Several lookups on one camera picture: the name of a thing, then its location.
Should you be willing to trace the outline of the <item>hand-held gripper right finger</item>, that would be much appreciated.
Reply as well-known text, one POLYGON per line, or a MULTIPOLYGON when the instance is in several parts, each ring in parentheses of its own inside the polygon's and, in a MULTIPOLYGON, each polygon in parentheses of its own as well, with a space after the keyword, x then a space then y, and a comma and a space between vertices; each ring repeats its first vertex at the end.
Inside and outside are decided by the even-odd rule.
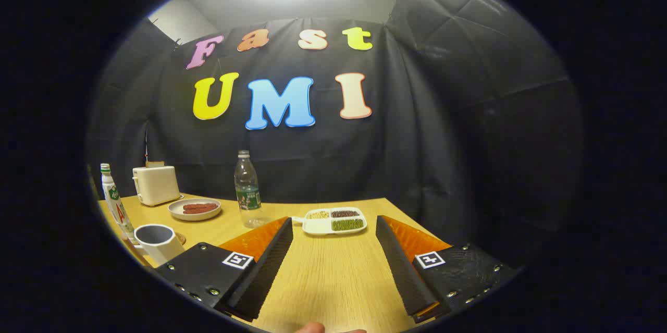
POLYGON ((467 309, 517 274, 476 245, 450 245, 389 216, 377 216, 376 237, 415 323, 467 309))

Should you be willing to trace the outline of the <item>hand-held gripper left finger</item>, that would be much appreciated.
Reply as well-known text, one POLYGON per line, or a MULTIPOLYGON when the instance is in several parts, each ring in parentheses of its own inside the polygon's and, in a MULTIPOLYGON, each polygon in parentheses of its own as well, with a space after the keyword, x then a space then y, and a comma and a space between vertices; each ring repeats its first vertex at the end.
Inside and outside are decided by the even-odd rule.
POLYGON ((201 241, 155 269, 182 293, 220 313, 257 319, 293 240, 281 217, 220 245, 201 241))

